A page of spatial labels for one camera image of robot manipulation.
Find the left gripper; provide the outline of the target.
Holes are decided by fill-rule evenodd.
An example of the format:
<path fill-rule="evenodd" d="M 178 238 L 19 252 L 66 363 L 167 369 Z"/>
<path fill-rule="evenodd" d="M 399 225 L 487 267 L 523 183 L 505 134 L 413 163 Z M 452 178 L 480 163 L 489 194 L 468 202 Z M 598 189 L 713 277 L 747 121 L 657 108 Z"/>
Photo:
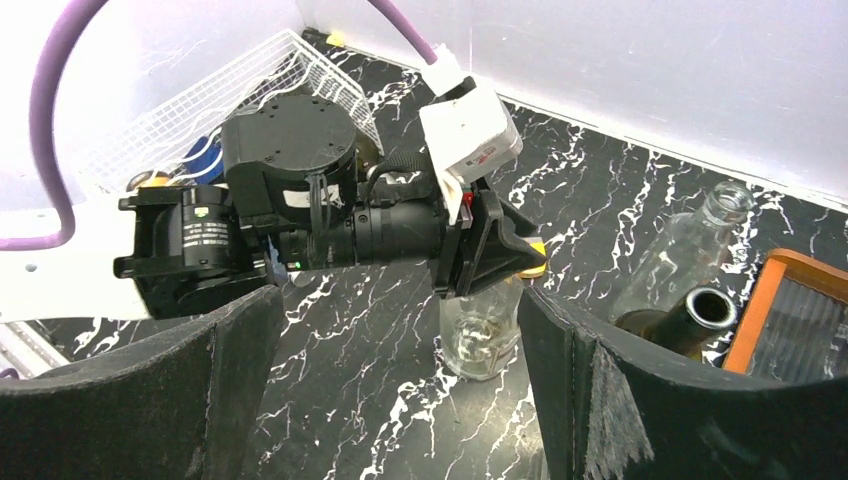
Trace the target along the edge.
<path fill-rule="evenodd" d="M 430 265 L 438 297 L 476 294 L 533 266 L 527 239 L 536 225 L 492 190 L 470 188 L 463 195 L 459 218 L 446 227 Z"/>

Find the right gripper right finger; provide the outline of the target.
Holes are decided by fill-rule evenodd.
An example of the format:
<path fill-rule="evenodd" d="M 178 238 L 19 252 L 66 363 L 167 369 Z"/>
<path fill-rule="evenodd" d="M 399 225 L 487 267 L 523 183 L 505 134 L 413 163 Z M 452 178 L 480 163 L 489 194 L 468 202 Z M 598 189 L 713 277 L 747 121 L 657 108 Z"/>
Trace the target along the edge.
<path fill-rule="evenodd" d="M 518 321 L 554 479 L 843 479 L 847 381 L 698 363 L 528 288 Z"/>

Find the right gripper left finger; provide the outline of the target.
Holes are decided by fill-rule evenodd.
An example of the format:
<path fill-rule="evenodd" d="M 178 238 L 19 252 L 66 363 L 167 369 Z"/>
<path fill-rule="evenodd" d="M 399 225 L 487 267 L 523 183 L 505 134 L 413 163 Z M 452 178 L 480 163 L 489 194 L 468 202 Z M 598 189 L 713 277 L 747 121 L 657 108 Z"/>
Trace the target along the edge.
<path fill-rule="evenodd" d="M 5 479 L 236 479 L 285 323 L 266 286 L 211 313 L 1 384 Z"/>

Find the clear round glass bottle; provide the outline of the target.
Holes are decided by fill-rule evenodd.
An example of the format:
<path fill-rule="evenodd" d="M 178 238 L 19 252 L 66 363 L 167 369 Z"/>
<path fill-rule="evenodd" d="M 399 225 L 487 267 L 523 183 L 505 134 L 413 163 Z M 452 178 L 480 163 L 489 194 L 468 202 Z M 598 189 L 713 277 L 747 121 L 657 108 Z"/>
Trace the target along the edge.
<path fill-rule="evenodd" d="M 453 373 L 486 381 L 506 367 L 520 337 L 517 309 L 523 290 L 523 280 L 514 275 L 476 295 L 439 303 L 442 354 Z"/>

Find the dark green wine bottle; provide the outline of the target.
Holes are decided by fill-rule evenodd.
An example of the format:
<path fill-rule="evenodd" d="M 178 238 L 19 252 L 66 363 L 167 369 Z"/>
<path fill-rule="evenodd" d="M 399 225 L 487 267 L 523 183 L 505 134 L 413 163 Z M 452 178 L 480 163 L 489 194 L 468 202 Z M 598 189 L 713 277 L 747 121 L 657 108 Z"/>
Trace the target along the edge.
<path fill-rule="evenodd" d="M 737 317 L 738 308 L 727 294 L 699 286 L 689 290 L 668 311 L 634 310 L 619 317 L 614 325 L 701 362 L 703 345 L 728 331 Z"/>

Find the clear tall glass bottle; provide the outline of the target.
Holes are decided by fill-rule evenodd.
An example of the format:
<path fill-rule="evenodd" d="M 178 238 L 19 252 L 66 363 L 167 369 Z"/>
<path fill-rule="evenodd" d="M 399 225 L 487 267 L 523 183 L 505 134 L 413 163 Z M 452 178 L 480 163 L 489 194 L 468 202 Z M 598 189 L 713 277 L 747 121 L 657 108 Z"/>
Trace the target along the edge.
<path fill-rule="evenodd" d="M 747 187 L 724 181 L 707 192 L 696 210 L 673 215 L 625 281 L 609 321 L 637 310 L 667 311 L 692 288 L 711 282 L 725 261 L 733 230 L 754 206 Z"/>

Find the blue liquor bottle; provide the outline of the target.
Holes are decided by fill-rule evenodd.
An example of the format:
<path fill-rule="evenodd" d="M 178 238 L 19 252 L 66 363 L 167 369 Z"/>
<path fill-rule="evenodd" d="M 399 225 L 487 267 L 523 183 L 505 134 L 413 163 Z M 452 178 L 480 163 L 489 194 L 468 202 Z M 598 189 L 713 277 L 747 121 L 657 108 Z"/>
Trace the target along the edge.
<path fill-rule="evenodd" d="M 188 150 L 184 159 L 184 169 L 189 175 L 205 171 L 218 157 L 221 152 L 221 144 L 218 138 L 210 140 L 208 136 L 201 136 Z M 192 178 L 197 184 L 209 184 L 220 182 L 223 175 L 223 162 L 219 161 L 216 166 L 203 175 Z"/>

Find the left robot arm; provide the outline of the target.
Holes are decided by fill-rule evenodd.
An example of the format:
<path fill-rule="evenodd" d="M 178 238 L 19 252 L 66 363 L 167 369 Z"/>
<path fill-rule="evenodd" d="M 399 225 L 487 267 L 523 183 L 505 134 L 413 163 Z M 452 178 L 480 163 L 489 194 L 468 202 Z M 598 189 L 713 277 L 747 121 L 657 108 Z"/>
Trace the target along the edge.
<path fill-rule="evenodd" d="M 75 207 L 67 244 L 3 253 L 1 319 L 169 319 L 215 310 L 279 268 L 421 261 L 449 298 L 542 265 L 534 223 L 485 181 L 522 147 L 498 97 L 476 88 L 420 120 L 423 152 L 361 170 L 338 104 L 283 96 L 235 115 L 223 184 L 93 198 Z"/>

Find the brown gold-capped bottle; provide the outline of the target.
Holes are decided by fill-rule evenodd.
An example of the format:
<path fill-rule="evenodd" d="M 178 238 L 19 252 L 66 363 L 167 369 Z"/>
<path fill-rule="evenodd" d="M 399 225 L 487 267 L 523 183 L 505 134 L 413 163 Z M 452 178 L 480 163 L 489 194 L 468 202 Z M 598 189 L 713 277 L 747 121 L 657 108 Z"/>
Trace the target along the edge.
<path fill-rule="evenodd" d="M 133 176 L 125 187 L 126 192 L 133 192 L 139 188 L 154 188 L 168 186 L 173 176 L 168 172 L 143 171 Z"/>

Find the yellow grey eraser block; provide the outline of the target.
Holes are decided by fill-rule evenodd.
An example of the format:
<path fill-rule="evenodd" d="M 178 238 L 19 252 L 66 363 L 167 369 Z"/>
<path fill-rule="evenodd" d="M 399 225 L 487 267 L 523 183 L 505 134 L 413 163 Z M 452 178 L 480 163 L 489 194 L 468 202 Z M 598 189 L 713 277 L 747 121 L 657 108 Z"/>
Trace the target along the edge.
<path fill-rule="evenodd" d="M 548 253 L 541 237 L 528 238 L 527 243 L 534 250 L 533 266 L 522 270 L 517 276 L 524 280 L 531 280 L 541 277 L 547 271 Z"/>

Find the orange wooden tiered shelf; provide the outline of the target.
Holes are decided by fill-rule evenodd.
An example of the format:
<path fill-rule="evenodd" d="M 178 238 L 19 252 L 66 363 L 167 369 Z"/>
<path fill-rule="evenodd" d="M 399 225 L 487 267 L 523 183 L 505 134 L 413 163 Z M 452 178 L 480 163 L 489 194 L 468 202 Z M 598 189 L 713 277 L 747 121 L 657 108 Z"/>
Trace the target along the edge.
<path fill-rule="evenodd" d="M 771 250 L 722 368 L 786 384 L 847 376 L 847 272 Z"/>

